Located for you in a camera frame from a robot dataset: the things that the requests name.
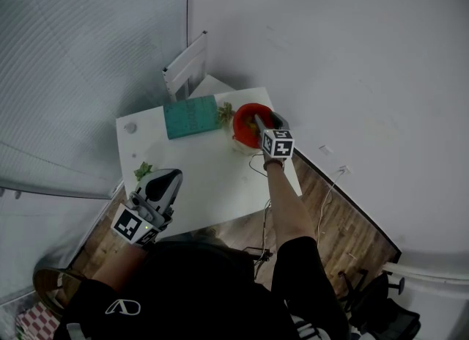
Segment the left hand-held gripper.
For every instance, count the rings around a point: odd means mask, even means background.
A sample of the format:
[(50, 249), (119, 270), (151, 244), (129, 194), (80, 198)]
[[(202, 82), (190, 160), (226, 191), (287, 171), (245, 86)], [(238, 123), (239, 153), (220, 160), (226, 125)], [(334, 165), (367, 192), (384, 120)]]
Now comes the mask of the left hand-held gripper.
[[(179, 169), (146, 175), (128, 201), (119, 205), (111, 229), (131, 245), (148, 246), (171, 223), (171, 206), (181, 184)], [(154, 202), (155, 208), (148, 201)]]

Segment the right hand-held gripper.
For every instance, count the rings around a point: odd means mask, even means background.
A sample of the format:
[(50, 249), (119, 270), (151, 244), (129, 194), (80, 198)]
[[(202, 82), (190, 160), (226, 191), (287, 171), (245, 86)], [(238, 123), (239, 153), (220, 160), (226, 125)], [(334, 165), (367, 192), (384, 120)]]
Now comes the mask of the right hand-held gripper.
[(254, 121), (261, 137), (262, 151), (271, 158), (291, 158), (294, 151), (295, 140), (289, 130), (289, 123), (280, 114), (271, 111), (275, 130), (270, 129), (258, 114)]

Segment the person's right forearm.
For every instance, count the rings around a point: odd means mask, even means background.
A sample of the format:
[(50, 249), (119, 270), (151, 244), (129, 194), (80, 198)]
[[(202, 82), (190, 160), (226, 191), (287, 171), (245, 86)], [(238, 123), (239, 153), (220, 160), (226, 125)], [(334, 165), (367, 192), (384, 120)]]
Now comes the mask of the person's right forearm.
[(314, 237), (314, 225), (304, 203), (298, 197), (284, 170), (276, 165), (267, 167), (273, 228), (277, 250), (300, 237)]

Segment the person's left forearm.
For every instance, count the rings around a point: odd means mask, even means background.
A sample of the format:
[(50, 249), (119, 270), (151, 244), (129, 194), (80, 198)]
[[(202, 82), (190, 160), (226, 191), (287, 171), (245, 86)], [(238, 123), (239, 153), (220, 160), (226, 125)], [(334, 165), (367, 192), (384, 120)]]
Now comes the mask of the person's left forearm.
[(92, 276), (92, 280), (120, 291), (141, 267), (146, 257), (147, 251), (143, 248), (127, 244), (103, 263)]

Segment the green potted plant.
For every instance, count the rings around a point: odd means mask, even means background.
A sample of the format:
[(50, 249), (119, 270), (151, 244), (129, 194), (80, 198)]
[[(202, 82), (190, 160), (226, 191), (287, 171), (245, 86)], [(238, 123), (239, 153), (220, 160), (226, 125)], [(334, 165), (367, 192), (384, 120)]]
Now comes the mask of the green potted plant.
[(152, 164), (148, 164), (147, 162), (143, 162), (138, 169), (136, 169), (133, 173), (137, 181), (141, 181), (143, 177), (150, 174), (152, 172)]

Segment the red bowl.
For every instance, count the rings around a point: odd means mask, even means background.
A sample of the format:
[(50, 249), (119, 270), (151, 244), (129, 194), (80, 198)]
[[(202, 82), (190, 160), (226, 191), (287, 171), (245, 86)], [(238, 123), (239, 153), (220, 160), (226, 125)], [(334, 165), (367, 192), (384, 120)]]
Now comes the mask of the red bowl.
[(264, 123), (270, 129), (273, 129), (273, 122), (270, 118), (271, 111), (269, 107), (262, 104), (247, 103), (235, 112), (232, 118), (232, 142), (237, 151), (245, 155), (255, 155), (259, 152), (259, 143), (262, 137), (259, 134), (259, 130), (256, 133), (252, 133), (243, 121), (247, 115), (254, 117), (255, 114), (258, 114)]

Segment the variegated potted plant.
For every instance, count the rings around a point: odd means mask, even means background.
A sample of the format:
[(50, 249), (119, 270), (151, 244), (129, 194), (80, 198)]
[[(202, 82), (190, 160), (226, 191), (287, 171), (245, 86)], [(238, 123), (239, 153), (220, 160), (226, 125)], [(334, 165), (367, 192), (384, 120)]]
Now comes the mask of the variegated potted plant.
[(231, 122), (234, 115), (235, 111), (233, 110), (232, 104), (229, 102), (224, 102), (224, 104), (219, 106), (217, 109), (218, 124), (221, 127), (227, 126)]

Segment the person's right shoe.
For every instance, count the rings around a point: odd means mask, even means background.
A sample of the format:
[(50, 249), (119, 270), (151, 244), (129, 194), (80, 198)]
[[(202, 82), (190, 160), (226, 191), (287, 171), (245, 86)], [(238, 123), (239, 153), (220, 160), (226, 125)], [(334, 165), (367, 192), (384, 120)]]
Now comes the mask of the person's right shoe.
[(198, 239), (213, 239), (218, 237), (218, 230), (214, 226), (206, 227), (195, 231), (193, 236)]

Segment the teal book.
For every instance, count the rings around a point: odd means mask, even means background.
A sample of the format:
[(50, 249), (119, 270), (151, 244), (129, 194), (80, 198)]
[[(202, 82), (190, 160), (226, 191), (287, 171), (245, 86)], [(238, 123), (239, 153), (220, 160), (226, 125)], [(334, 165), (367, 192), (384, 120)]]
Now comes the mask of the teal book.
[(210, 132), (221, 128), (214, 95), (195, 97), (163, 107), (169, 140)]

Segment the white chair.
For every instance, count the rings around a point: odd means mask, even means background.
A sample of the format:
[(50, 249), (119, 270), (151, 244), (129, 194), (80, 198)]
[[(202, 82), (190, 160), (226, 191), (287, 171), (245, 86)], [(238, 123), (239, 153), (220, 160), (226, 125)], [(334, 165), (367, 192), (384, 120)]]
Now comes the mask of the white chair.
[(182, 99), (203, 97), (234, 91), (206, 69), (208, 33), (203, 31), (171, 64), (162, 70), (171, 102), (177, 102), (177, 93), (183, 89)]

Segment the person's black shirt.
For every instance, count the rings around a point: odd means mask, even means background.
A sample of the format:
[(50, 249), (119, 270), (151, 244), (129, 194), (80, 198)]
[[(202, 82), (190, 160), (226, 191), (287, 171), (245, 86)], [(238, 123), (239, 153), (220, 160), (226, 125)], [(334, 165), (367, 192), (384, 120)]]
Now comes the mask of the person's black shirt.
[(87, 279), (53, 340), (349, 340), (347, 317), (320, 261), (300, 237), (277, 253), (270, 288), (250, 256), (196, 242), (159, 242), (121, 290)]

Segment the round wicker stool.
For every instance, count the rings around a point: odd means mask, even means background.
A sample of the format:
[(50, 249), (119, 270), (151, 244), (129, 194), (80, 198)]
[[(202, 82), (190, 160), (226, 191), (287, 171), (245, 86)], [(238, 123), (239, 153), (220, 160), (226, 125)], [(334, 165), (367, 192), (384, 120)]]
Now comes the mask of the round wicker stool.
[(40, 301), (60, 319), (85, 279), (82, 274), (74, 270), (39, 267), (34, 271), (33, 285)]

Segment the red white checkered cloth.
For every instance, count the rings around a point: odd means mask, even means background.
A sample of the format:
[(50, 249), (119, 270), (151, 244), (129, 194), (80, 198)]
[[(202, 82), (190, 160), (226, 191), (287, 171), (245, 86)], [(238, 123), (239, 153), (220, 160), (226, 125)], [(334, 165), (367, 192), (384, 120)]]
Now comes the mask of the red white checkered cloth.
[(53, 340), (59, 320), (39, 302), (16, 317), (17, 340)]

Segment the black office chair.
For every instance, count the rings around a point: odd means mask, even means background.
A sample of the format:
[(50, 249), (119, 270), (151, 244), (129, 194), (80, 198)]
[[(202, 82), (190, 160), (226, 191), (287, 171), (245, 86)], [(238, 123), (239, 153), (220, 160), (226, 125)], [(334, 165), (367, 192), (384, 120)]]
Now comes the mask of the black office chair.
[(388, 274), (381, 273), (365, 284), (368, 271), (362, 269), (359, 274), (361, 278), (353, 286), (344, 271), (338, 273), (347, 286), (347, 294), (339, 301), (350, 315), (351, 326), (361, 335), (369, 334), (374, 340), (413, 340), (421, 329), (420, 315), (402, 308), (388, 296), (391, 289), (402, 294), (405, 279), (392, 284)]

